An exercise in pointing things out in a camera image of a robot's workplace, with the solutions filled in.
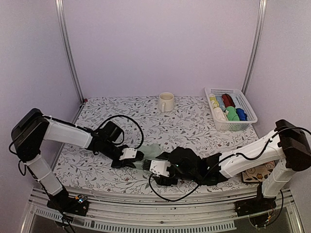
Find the mint green towel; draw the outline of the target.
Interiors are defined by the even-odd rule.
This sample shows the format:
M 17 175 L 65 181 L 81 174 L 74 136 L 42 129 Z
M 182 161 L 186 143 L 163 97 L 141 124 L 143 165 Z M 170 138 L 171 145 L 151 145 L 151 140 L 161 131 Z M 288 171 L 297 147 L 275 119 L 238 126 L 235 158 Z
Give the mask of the mint green towel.
M 143 153 L 143 160 L 135 162 L 135 166 L 140 170 L 150 170 L 151 161 L 155 160 L 157 156 L 161 154 L 161 148 L 159 144 L 150 144 L 148 146 L 141 146 L 138 149 Z

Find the cream white towel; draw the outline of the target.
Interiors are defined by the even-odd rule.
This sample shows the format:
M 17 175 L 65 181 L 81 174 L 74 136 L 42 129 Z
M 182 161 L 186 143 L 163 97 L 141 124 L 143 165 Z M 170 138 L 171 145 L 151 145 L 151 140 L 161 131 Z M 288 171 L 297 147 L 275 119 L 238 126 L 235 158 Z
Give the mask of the cream white towel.
M 228 118 L 224 111 L 220 107 L 216 107 L 213 109 L 213 112 L 215 114 L 215 117 L 219 121 L 228 121 Z

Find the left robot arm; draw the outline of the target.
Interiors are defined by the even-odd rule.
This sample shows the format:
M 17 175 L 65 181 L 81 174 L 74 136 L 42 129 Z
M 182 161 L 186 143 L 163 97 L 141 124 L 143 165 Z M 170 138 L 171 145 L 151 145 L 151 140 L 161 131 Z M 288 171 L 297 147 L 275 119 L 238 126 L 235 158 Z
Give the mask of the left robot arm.
M 29 169 L 35 179 L 53 198 L 53 202 L 62 211 L 72 207 L 72 200 L 53 173 L 51 166 L 41 154 L 45 142 L 54 142 L 86 149 L 93 154 L 102 154 L 112 160 L 113 168 L 135 167 L 144 154 L 136 147 L 124 144 L 125 132 L 112 119 L 104 120 L 96 129 L 78 126 L 52 116 L 44 115 L 39 109 L 31 109 L 11 131 L 9 151 Z

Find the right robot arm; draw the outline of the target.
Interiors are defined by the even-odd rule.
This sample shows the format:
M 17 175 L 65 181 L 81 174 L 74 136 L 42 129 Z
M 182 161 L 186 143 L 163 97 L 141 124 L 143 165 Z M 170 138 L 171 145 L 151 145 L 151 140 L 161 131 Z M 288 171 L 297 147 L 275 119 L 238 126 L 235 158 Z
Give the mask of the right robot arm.
M 175 185 L 179 179 L 193 181 L 197 186 L 211 186 L 264 163 L 277 160 L 271 174 L 258 186 L 259 195 L 251 207 L 261 212 L 277 196 L 297 172 L 311 166 L 310 131 L 282 119 L 266 136 L 244 147 L 207 158 L 193 150 L 177 147 L 160 154 L 156 160 L 146 160 L 143 168 L 151 172 L 150 179 L 159 185 Z

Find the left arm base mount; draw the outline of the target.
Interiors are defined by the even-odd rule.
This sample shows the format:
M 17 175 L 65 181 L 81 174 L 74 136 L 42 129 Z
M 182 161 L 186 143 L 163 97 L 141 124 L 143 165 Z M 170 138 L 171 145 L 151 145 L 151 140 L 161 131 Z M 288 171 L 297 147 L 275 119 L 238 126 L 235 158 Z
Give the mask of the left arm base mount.
M 55 209 L 60 213 L 69 213 L 78 216 L 86 216 L 89 208 L 88 196 L 78 195 L 75 197 L 67 196 L 51 196 L 47 207 Z

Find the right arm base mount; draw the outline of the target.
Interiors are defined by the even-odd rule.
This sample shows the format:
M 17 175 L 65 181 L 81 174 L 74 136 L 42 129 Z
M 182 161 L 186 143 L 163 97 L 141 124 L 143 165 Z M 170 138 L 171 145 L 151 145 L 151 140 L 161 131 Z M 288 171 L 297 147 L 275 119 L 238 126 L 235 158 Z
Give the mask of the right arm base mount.
M 246 216 L 268 211 L 276 208 L 275 200 L 276 197 L 264 198 L 263 196 L 256 196 L 251 199 L 239 200 L 234 202 L 235 212 L 238 216 Z

